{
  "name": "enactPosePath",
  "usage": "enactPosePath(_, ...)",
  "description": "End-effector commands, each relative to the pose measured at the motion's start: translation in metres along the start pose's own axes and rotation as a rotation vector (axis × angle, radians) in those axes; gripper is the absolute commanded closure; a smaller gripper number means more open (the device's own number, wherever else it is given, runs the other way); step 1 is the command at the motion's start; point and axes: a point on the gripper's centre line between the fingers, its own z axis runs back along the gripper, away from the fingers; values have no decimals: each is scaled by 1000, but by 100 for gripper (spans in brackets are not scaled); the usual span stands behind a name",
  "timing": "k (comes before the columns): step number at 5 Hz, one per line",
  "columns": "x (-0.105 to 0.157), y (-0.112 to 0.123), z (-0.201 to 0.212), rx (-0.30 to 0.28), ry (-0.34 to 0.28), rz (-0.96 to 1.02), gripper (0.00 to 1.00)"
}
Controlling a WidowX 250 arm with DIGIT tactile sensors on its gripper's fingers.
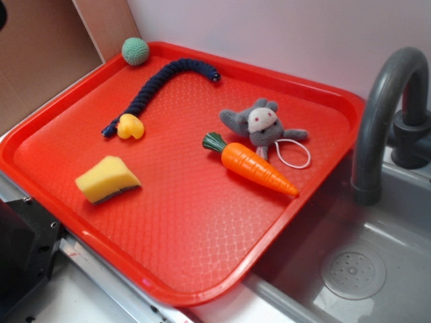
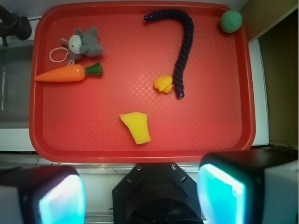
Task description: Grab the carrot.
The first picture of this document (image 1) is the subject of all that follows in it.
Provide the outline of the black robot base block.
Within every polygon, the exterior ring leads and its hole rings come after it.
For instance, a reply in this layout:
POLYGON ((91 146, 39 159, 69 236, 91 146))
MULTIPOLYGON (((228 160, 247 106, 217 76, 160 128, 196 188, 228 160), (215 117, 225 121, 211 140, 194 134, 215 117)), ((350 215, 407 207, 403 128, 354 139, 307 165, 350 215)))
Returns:
POLYGON ((1 201, 1 321, 46 285, 63 233, 34 199, 1 201))

